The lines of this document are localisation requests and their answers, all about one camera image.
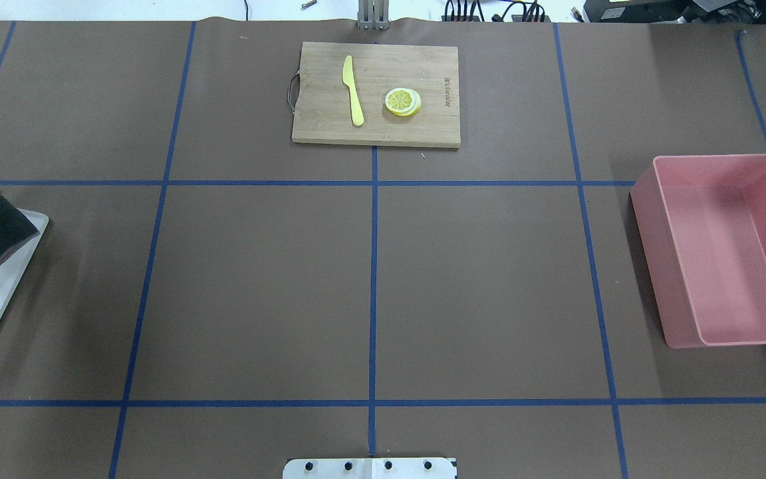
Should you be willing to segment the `black monitor equipment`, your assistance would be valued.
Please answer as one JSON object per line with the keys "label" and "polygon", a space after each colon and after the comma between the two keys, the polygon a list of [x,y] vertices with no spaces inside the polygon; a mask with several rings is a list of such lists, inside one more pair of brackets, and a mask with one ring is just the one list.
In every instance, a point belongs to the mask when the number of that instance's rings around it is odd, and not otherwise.
{"label": "black monitor equipment", "polygon": [[584,1],[592,23],[766,25],[766,1]]}

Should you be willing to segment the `bamboo cutting board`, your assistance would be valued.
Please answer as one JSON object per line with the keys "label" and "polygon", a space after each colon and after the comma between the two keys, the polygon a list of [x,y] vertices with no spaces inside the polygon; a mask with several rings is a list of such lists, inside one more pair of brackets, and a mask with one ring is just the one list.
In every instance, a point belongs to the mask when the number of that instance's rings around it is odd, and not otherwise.
{"label": "bamboo cutting board", "polygon": [[[350,118],[341,73],[353,57],[364,125]],[[453,46],[302,43],[291,138],[301,144],[458,149],[461,145],[459,51]],[[422,107],[396,117],[385,105],[393,88],[412,88]]]}

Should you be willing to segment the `grey aluminium post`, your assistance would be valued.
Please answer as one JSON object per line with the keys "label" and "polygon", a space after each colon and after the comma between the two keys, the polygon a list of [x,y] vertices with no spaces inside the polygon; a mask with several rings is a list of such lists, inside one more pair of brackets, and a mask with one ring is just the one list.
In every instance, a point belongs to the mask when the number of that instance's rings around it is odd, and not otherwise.
{"label": "grey aluminium post", "polygon": [[391,27],[389,0],[360,0],[358,2],[358,29],[385,31]]}

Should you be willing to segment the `yellow lemon slices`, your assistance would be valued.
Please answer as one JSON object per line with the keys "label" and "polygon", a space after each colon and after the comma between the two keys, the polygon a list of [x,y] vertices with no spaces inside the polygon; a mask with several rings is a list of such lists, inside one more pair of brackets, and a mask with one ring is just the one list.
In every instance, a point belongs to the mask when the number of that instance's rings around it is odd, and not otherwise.
{"label": "yellow lemon slices", "polygon": [[422,107],[422,98],[412,88],[398,87],[387,92],[384,105],[396,117],[410,117]]}

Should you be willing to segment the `pink plastic bin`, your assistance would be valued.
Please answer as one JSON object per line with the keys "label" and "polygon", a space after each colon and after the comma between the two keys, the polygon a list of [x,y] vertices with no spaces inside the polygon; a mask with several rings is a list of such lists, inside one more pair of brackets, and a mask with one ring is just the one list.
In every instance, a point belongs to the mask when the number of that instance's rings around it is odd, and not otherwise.
{"label": "pink plastic bin", "polygon": [[658,156],[630,199],[666,344],[766,345],[766,154]]}

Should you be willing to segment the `white mounting plate with bolts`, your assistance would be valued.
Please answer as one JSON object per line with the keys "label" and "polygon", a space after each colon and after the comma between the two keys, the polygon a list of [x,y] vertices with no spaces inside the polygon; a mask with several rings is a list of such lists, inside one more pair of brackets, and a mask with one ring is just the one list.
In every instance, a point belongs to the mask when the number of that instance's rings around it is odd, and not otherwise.
{"label": "white mounting plate with bolts", "polygon": [[456,460],[444,457],[296,458],[283,478],[457,478]]}

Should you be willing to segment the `yellow plastic knife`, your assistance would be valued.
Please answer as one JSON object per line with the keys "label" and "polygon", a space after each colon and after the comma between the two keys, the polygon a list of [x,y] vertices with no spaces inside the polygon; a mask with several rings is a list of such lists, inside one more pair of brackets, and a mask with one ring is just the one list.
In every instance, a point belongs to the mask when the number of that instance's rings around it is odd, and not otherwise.
{"label": "yellow plastic knife", "polygon": [[350,103],[350,121],[352,121],[353,126],[361,127],[362,125],[364,125],[364,122],[365,122],[364,110],[362,109],[362,106],[358,97],[358,88],[356,87],[356,80],[354,77],[353,66],[354,66],[354,63],[353,63],[352,55],[347,55],[344,58],[341,78],[342,78],[343,85],[346,86],[348,90],[348,97],[349,97],[349,103]]}

